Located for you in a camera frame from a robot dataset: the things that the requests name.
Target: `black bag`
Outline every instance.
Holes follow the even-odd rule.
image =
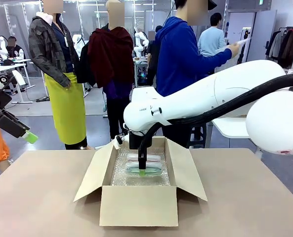
[[[77,83],[82,84],[88,82],[91,86],[93,86],[96,84],[96,79],[91,72],[89,58],[87,56],[88,44],[89,42],[82,48],[81,58],[75,68],[75,72],[77,76]]]

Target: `door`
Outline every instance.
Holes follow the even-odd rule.
[[[266,59],[266,44],[274,31],[277,10],[256,13],[247,61]]]

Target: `person in light blue shirt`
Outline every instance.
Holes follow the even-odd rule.
[[[216,51],[226,46],[224,32],[218,27],[221,24],[222,16],[215,13],[211,16],[211,27],[201,33],[198,41],[198,50],[204,57],[216,55]]]

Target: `open cardboard box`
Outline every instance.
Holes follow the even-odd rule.
[[[118,152],[111,142],[95,152],[74,201],[102,187],[101,226],[178,226],[177,188],[207,201],[204,187],[188,149],[165,137],[151,148],[164,148],[171,186],[110,186]]]

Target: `hair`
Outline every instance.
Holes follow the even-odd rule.
[[[163,28],[162,26],[157,26],[155,29],[155,32],[157,33],[161,28]]]
[[[176,9],[184,7],[187,0],[175,0]]]
[[[8,40],[9,39],[14,39],[16,42],[17,42],[17,38],[15,37],[15,36],[10,36],[9,38],[8,38]]]
[[[220,13],[215,13],[210,18],[211,26],[217,26],[219,21],[222,20],[222,15]]]

